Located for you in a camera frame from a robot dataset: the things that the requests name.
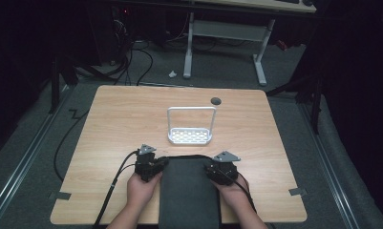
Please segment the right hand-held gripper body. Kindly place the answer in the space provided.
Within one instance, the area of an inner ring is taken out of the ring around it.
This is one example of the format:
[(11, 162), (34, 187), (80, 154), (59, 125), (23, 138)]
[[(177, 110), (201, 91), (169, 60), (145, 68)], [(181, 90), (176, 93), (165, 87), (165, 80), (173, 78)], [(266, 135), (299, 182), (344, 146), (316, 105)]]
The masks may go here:
[(210, 164), (205, 167), (209, 179), (219, 185), (231, 185), (238, 178), (236, 161), (241, 159), (228, 151), (213, 156)]

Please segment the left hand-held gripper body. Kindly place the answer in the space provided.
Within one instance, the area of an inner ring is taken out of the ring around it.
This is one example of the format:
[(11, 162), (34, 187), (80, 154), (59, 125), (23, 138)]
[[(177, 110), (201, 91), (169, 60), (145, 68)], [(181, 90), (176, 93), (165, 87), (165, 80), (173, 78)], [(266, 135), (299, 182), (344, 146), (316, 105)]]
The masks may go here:
[(156, 148), (142, 144), (137, 152), (135, 173), (140, 175), (140, 178), (145, 182), (149, 182), (158, 174), (155, 168), (160, 164), (157, 164), (158, 158), (156, 158), (155, 151)]

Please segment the dark grey cloth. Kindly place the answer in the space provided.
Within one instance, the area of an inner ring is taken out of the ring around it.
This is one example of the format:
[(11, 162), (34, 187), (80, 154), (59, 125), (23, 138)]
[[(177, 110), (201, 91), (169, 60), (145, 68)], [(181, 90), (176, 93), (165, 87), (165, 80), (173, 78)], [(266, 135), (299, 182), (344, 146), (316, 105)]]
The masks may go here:
[(160, 180), (159, 229), (220, 229), (219, 193), (206, 156), (172, 156)]

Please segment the person's right hand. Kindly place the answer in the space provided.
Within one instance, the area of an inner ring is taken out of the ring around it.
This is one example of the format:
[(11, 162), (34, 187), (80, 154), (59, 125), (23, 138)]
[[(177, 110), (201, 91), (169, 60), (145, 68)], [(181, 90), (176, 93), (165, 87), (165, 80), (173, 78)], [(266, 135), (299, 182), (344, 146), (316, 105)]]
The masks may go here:
[(248, 197), (245, 194), (248, 186), (242, 175), (238, 175), (236, 182), (231, 185), (220, 185), (216, 182), (213, 182), (213, 185), (219, 190), (224, 202), (231, 209), (236, 204), (249, 203)]

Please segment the person's left hand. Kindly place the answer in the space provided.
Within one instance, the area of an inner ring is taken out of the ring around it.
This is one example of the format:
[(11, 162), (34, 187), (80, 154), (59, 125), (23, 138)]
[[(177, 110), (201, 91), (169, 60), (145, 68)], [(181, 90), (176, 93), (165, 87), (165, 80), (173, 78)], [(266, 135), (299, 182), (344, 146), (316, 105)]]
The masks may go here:
[(127, 182), (127, 205), (143, 209), (154, 195), (161, 176), (162, 173), (158, 173), (149, 181), (144, 181), (140, 175), (133, 173)]

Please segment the white metal rack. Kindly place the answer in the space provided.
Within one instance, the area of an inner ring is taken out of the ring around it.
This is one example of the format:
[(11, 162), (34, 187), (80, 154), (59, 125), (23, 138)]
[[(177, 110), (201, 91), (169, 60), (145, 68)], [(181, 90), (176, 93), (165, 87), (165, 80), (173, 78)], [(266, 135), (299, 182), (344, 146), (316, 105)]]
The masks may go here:
[[(211, 112), (211, 121), (205, 127), (173, 127), (171, 114), (173, 112)], [(167, 109), (168, 139), (175, 145), (206, 145), (213, 136), (213, 126), (217, 109), (215, 107), (169, 107)]]

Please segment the grey tape piece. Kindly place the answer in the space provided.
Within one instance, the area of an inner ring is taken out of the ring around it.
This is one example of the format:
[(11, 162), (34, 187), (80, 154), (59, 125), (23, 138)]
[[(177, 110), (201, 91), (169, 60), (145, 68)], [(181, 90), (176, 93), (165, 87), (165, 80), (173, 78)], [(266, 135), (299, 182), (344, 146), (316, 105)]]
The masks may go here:
[(292, 196), (305, 196), (308, 191), (305, 188), (293, 188), (288, 190)]
[(49, 199), (55, 200), (55, 199), (63, 199), (63, 200), (69, 200), (71, 197), (70, 193), (65, 192), (51, 192), (49, 194)]

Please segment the black metal stand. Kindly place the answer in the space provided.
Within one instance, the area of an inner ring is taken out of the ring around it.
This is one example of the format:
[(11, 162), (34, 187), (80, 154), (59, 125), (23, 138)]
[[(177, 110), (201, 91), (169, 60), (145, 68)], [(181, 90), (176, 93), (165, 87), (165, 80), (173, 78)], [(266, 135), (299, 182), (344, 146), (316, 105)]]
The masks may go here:
[(75, 86), (78, 83), (74, 70), (74, 61), (68, 55), (57, 54), (52, 62), (51, 114), (55, 113), (60, 101), (60, 78), (63, 78), (68, 86)]
[(296, 91), (295, 101), (298, 104), (311, 103), (309, 123), (311, 129), (318, 135), (320, 103), (322, 96), (323, 77), (320, 75), (307, 75), (298, 79), (292, 79), (288, 83), (266, 92), (267, 96), (274, 96), (282, 92)]

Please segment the black computer tower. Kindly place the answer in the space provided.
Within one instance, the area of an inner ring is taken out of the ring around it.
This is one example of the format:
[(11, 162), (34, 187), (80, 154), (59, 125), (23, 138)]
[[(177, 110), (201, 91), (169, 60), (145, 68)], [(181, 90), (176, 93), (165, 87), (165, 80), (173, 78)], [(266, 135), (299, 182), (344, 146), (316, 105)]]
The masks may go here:
[(120, 63), (128, 50), (128, 32), (123, 22), (122, 8), (103, 2), (90, 2), (87, 5), (87, 12), (99, 62), (112, 66)]

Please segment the white metal-legged desk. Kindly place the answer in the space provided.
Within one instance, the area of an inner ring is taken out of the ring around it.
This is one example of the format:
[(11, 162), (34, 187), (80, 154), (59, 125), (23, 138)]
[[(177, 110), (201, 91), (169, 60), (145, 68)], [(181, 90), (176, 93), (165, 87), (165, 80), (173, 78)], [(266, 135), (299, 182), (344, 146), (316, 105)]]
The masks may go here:
[[(316, 13), (314, 6), (307, 7), (302, 3), (302, 0), (190, 0), (192, 7), (196, 7), (197, 3), (213, 4), (214, 6), (240, 7), (246, 10), (263, 10), (264, 12)], [(263, 25), (256, 26), (247, 25), (247, 23), (242, 22), (220, 22), (218, 19), (195, 19), (194, 13), (190, 12), (183, 77), (190, 78), (192, 74), (192, 46), (195, 36), (224, 38), (260, 43), (258, 52), (252, 55), (252, 61), (259, 84), (265, 86), (267, 82), (262, 58), (274, 24), (274, 16), (270, 16), (269, 19), (266, 19)]]

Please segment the metal floor rail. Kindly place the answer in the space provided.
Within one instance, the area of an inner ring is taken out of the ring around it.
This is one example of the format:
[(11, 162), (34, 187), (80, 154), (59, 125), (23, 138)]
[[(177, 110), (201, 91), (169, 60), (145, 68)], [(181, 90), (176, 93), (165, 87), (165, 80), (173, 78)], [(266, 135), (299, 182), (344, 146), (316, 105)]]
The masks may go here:
[(350, 202), (347, 198), (346, 192), (344, 191), (338, 176), (336, 175), (334, 168), (328, 157), (326, 148), (322, 142), (321, 137), (313, 131), (310, 123), (310, 114), (306, 105), (297, 105), (300, 114), (306, 122), (306, 126), (309, 129), (312, 141), (315, 144), (316, 152), (320, 160), (324, 177), (330, 188), (330, 192), (333, 196), (334, 202), (338, 208), (342, 220), (346, 226), (346, 229), (360, 229), (358, 221), (352, 211)]
[(17, 128), (0, 151), (0, 221), (14, 195), (40, 154), (60, 109), (69, 100), (75, 86), (63, 86), (55, 110), (46, 89), (18, 122)]

